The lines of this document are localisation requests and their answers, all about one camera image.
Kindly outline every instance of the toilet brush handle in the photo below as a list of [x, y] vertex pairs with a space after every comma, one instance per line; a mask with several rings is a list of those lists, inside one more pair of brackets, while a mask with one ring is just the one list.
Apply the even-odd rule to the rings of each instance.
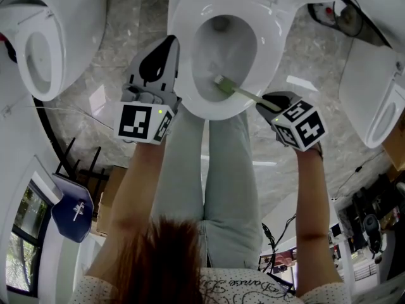
[[243, 90], [243, 89], [238, 88], [238, 87], [232, 87], [232, 89], [237, 93], [243, 94], [244, 96], [246, 96], [246, 97], [248, 97], [248, 98], [250, 98], [252, 100], [255, 100], [255, 102], [257, 102], [259, 104], [262, 104], [262, 105], [265, 105], [266, 107], [269, 107], [269, 109], [271, 109], [271, 110], [273, 110], [273, 111], [275, 111], [277, 113], [282, 111], [282, 109], [280, 107], [278, 107], [276, 104], [273, 104], [270, 101], [264, 100], [263, 98], [257, 97], [255, 94], [251, 94], [250, 92], [248, 92], [246, 90]]

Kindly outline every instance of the window frame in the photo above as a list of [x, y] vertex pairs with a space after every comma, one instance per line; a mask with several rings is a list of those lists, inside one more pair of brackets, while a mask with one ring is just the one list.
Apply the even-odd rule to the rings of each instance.
[[24, 240], [27, 243], [35, 246], [37, 248], [37, 253], [35, 255], [35, 260], [32, 261], [32, 270], [34, 271], [33, 278], [32, 278], [32, 290], [24, 291], [22, 289], [15, 288], [13, 286], [7, 285], [7, 290], [12, 291], [13, 293], [17, 293], [20, 295], [25, 295], [29, 297], [38, 297], [38, 283], [39, 283], [39, 265], [41, 263], [41, 255], [42, 255], [42, 248], [44, 245], [45, 235], [48, 228], [49, 221], [51, 220], [51, 209], [53, 207], [53, 203], [45, 196], [45, 194], [38, 188], [35, 182], [30, 179], [28, 186], [43, 202], [46, 203], [47, 209], [45, 211], [44, 218], [42, 219], [42, 223], [39, 229], [38, 238], [34, 238], [30, 234], [26, 233], [25, 231], [21, 230], [18, 226], [13, 223], [12, 233], [18, 236], [20, 239]]

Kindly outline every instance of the person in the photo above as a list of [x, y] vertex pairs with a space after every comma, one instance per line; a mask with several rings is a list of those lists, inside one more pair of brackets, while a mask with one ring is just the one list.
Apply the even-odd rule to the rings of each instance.
[[166, 146], [137, 145], [104, 245], [71, 303], [350, 303], [328, 247], [320, 150], [296, 151], [295, 297], [258, 271], [262, 230], [246, 113], [209, 122], [205, 199], [203, 130], [204, 120], [180, 106]]

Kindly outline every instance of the forearm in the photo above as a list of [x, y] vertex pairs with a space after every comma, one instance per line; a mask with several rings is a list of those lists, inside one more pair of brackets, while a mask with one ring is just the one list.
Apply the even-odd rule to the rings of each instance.
[[110, 230], [132, 232], [148, 225], [164, 154], [165, 142], [137, 145], [115, 196]]
[[297, 152], [297, 238], [327, 236], [329, 201], [322, 159], [315, 150]]

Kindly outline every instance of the fiducial marker cube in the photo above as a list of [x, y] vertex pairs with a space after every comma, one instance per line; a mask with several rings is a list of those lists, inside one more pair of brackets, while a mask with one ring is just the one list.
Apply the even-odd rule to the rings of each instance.
[[165, 104], [116, 103], [114, 137], [160, 145], [174, 116]]
[[300, 151], [306, 151], [328, 134], [320, 110], [303, 99], [274, 118], [271, 125], [285, 145]]

